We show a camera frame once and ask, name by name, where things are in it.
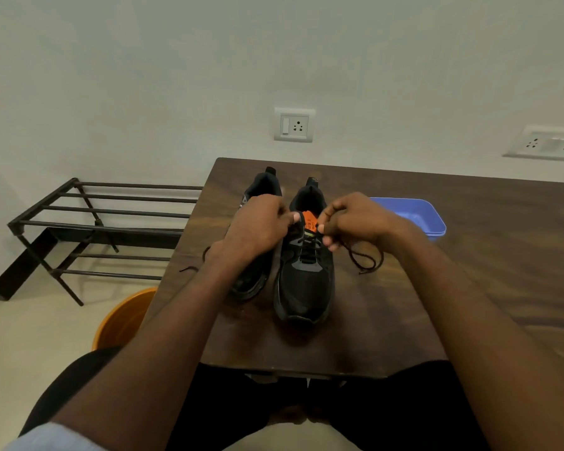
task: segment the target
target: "table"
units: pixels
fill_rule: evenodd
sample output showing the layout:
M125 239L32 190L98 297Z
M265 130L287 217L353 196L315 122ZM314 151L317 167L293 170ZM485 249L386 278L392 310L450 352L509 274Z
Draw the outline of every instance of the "table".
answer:
M194 275L203 249L221 239L241 196L266 166L278 171L285 202L309 176L326 200L368 196L430 201L445 223L437 241L525 330L564 356L564 183L381 171L218 158L173 253L145 321ZM398 262L387 256L358 275L346 250L334 256L336 297L312 331L280 323L272 283L245 304L226 299L202 362L246 371L380 378L445 358L434 328Z

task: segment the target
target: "sneaker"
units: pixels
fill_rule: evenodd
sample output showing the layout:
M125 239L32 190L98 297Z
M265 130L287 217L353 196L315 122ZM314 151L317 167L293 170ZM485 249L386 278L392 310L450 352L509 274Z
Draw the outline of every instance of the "sneaker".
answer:
M280 189L280 184L276 177L276 170L269 166L265 168L264 173L256 175L253 184L247 188L244 196L242 196L240 207L247 204L248 200L253 196L267 194L282 196L282 190ZM273 258L274 250L268 251L255 258L236 279L230 290L230 294L237 301L248 301L256 296L259 291L263 289L268 280Z
M315 324L326 319L334 297L332 252L317 232L317 217L326 207L317 180L310 177L289 207L301 219L282 241L274 309L282 321Z

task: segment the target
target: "orange plastic tub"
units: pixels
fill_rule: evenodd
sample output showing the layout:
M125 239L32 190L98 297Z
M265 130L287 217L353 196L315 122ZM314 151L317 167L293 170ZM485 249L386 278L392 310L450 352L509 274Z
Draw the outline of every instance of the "orange plastic tub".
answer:
M139 291L111 310L96 331L92 351L127 345L138 332L155 291L157 288Z

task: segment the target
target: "black baseboard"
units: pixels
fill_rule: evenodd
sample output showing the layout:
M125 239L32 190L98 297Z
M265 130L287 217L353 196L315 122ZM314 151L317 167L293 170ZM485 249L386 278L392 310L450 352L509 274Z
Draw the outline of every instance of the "black baseboard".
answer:
M49 228L46 228L31 245L34 251L44 259L57 242L58 239ZM39 262L27 250L21 253L13 264L8 266L7 270L0 275L0 300L7 301L10 299L38 266Z
M78 230L68 228L46 228L31 243L34 251L39 257L44 259L48 253L60 242L82 242L92 232L90 230ZM179 233L167 235L151 235L151 234L129 234L129 233L105 233L94 232L92 243L101 243L110 245L108 235L116 245L124 246L144 246L151 248L167 248L173 250L180 239ZM21 255L8 266L7 270L0 275L0 301L10 299L21 285L29 278L39 262L25 250Z

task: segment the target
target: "blue plastic container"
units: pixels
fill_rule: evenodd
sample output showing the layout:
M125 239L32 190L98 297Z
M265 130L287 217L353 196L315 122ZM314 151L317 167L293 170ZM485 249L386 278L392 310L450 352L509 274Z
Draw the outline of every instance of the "blue plastic container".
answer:
M385 209L395 212L421 227L428 239L434 241L447 232L447 226L432 204L411 198L370 198Z

